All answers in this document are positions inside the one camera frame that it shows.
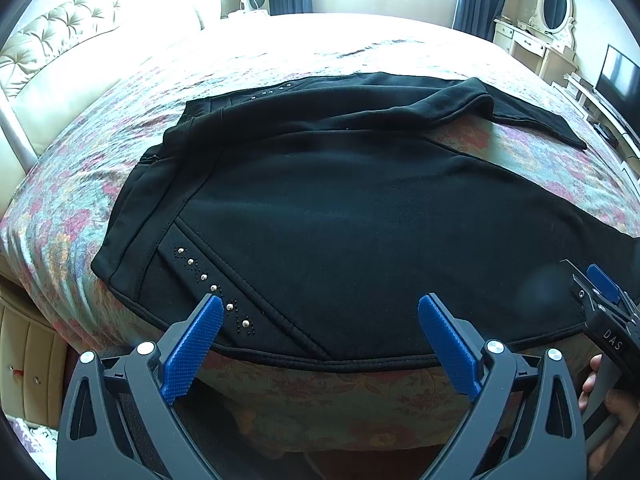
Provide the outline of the person's right hand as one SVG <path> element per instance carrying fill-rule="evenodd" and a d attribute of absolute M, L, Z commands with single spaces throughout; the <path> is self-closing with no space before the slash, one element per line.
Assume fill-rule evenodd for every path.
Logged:
<path fill-rule="evenodd" d="M 596 354 L 589 361 L 589 374 L 582 383 L 578 398 L 582 413 L 589 408 L 590 398 L 598 382 L 603 354 Z M 639 399 L 633 394 L 620 389 L 610 389 L 602 402 L 605 412 L 606 437 L 588 453 L 588 471 L 591 478 L 600 474 L 602 469 L 612 460 L 615 452 L 624 443 L 632 426 L 639 417 Z"/>

